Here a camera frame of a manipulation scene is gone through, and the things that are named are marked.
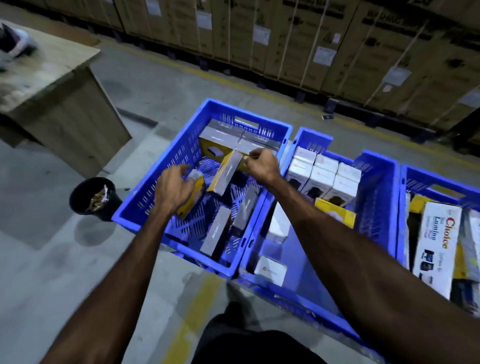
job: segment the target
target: black bucket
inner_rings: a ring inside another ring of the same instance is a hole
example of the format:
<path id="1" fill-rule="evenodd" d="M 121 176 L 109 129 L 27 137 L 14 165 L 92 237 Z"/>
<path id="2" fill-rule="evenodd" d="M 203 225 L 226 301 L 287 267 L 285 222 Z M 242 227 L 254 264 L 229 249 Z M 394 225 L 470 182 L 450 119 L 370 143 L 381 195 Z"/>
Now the black bucket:
<path id="1" fill-rule="evenodd" d="M 92 197 L 107 186 L 108 201 L 96 211 L 87 211 Z M 112 221 L 112 216 L 120 207 L 122 200 L 118 197 L 113 182 L 103 177 L 93 177 L 83 181 L 70 194 L 70 208 L 79 215 L 95 215 L 103 221 Z"/>

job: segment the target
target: concrete floor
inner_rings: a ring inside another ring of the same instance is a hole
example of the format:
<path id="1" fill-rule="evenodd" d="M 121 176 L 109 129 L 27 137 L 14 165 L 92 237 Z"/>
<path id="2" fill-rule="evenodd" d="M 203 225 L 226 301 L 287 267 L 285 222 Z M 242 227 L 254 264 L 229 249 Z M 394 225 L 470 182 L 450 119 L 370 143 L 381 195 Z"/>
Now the concrete floor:
<path id="1" fill-rule="evenodd" d="M 137 184 L 206 97 L 332 135 L 330 149 L 350 158 L 365 148 L 480 187 L 474 158 L 417 146 L 338 115 L 323 121 L 318 107 L 107 38 L 101 47 L 94 73 L 119 109 L 140 117 L 124 119 L 134 138 L 102 172 L 118 188 Z M 0 362 L 33 364 L 132 234 L 72 214 L 68 196 L 82 177 L 43 147 L 0 144 L 0 156 Z M 286 331 L 331 364 L 381 362 L 355 343 L 241 292 L 254 312 L 252 328 Z M 227 302 L 223 279 L 161 249 L 123 362 L 189 362 L 202 328 Z"/>

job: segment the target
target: white label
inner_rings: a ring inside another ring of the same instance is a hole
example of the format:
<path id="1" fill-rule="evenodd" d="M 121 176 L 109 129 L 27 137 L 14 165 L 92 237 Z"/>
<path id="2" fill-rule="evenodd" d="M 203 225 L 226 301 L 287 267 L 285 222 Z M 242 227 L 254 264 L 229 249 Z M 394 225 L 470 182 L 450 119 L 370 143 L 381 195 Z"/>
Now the white label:
<path id="1" fill-rule="evenodd" d="M 270 29 L 263 28 L 259 25 L 253 26 L 253 41 L 268 46 L 270 39 Z"/>
<path id="2" fill-rule="evenodd" d="M 150 14 L 155 16 L 162 16 L 162 12 L 160 11 L 160 5 L 158 4 L 157 0 L 145 0 L 145 4 L 147 5 L 147 10 Z"/>
<path id="3" fill-rule="evenodd" d="M 389 69 L 382 82 L 394 86 L 401 86 L 411 74 L 412 72 L 405 68 L 392 67 Z"/>
<path id="4" fill-rule="evenodd" d="M 212 30 L 212 15 L 197 10 L 197 27 Z"/>
<path id="5" fill-rule="evenodd" d="M 335 33 L 335 35 L 333 36 L 333 40 L 332 40 L 332 43 L 333 44 L 338 44 L 338 42 L 340 41 L 340 37 L 342 35 L 340 33 Z"/>
<path id="6" fill-rule="evenodd" d="M 459 103 L 476 109 L 480 108 L 480 90 L 470 91 L 460 99 Z"/>
<path id="7" fill-rule="evenodd" d="M 315 57 L 313 58 L 313 61 L 315 63 L 330 67 L 332 65 L 333 58 L 335 58 L 335 55 L 336 50 L 334 49 L 317 47 L 317 51 L 315 52 Z"/>

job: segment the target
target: hand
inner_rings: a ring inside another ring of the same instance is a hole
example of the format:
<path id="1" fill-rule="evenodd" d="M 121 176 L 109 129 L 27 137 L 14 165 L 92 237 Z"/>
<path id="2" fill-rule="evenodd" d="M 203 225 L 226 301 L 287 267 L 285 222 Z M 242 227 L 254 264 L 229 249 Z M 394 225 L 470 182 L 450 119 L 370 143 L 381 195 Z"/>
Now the hand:
<path id="1" fill-rule="evenodd" d="M 281 178 L 278 159 L 269 149 L 252 150 L 250 156 L 243 157 L 243 160 L 250 175 L 266 186 L 275 183 L 278 177 Z"/>
<path id="2" fill-rule="evenodd" d="M 178 164 L 167 168 L 156 181 L 155 209 L 173 215 L 180 206 L 184 205 L 193 193 L 195 181 L 191 178 L 184 180 L 189 166 Z"/>

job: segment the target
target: white box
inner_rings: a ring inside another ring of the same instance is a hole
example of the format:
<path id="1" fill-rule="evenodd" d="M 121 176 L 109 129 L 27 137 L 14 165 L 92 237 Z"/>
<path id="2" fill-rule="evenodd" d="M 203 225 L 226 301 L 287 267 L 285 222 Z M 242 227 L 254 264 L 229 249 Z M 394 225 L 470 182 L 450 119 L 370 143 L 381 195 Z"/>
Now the white box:
<path id="1" fill-rule="evenodd" d="M 332 188 L 323 196 L 323 199 L 334 205 L 344 207 L 357 197 L 358 186 L 358 183 L 337 174 Z"/>
<path id="2" fill-rule="evenodd" d="M 323 154 L 317 155 L 315 165 L 335 174 L 338 171 L 338 160 L 325 157 Z"/>
<path id="3" fill-rule="evenodd" d="M 281 287 L 287 273 L 287 266 L 261 255 L 258 258 L 254 273 L 264 276 L 273 284 Z"/>
<path id="4" fill-rule="evenodd" d="M 302 188 L 301 192 L 313 200 L 317 197 L 323 198 L 332 188 L 334 179 L 335 173 L 313 166 L 310 179 Z"/>
<path id="5" fill-rule="evenodd" d="M 480 282 L 480 212 L 475 210 L 463 211 L 460 240 L 468 279 Z"/>
<path id="6" fill-rule="evenodd" d="M 290 220 L 283 211 L 282 206 L 280 206 L 280 203 L 277 202 L 266 238 L 276 243 L 283 243 L 288 237 L 290 226 Z"/>
<path id="7" fill-rule="evenodd" d="M 293 157 L 313 166 L 315 163 L 315 158 L 317 157 L 317 153 L 298 146 Z"/>
<path id="8" fill-rule="evenodd" d="M 462 208 L 427 202 L 412 273 L 450 299 Z"/>
<path id="9" fill-rule="evenodd" d="M 348 178 L 349 180 L 359 183 L 361 178 L 361 170 L 358 170 L 352 166 L 349 166 L 345 163 L 340 163 L 338 166 L 337 174 L 344 178 Z"/>
<path id="10" fill-rule="evenodd" d="M 305 186 L 305 183 L 307 183 L 308 179 L 310 178 L 311 173 L 311 164 L 293 158 L 290 166 L 288 167 L 285 179 L 293 186 L 293 188 L 295 188 L 297 191 L 301 191 L 301 189 Z"/>

